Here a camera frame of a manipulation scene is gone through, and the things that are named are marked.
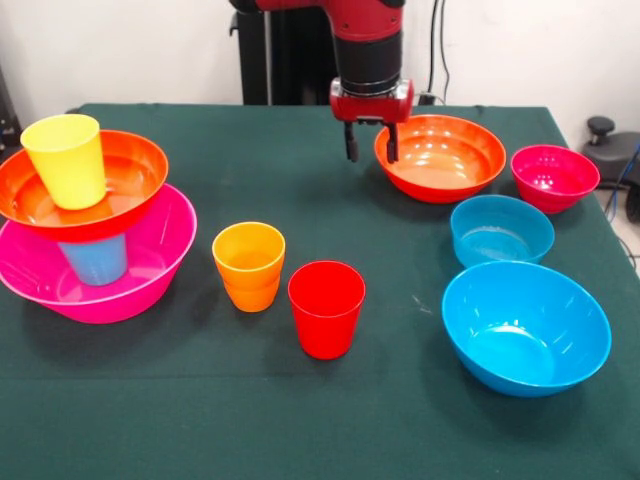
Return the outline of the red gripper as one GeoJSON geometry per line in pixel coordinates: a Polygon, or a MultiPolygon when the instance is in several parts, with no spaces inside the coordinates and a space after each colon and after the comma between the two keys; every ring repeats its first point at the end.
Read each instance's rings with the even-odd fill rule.
{"type": "Polygon", "coordinates": [[[359,159],[358,143],[354,135],[353,122],[377,121],[385,123],[388,131],[387,161],[398,160],[398,128],[411,115],[414,98],[413,82],[402,79],[388,93],[376,96],[355,96],[348,93],[340,79],[331,82],[329,102],[335,118],[344,122],[344,139],[347,159],[353,163],[359,159]]]}

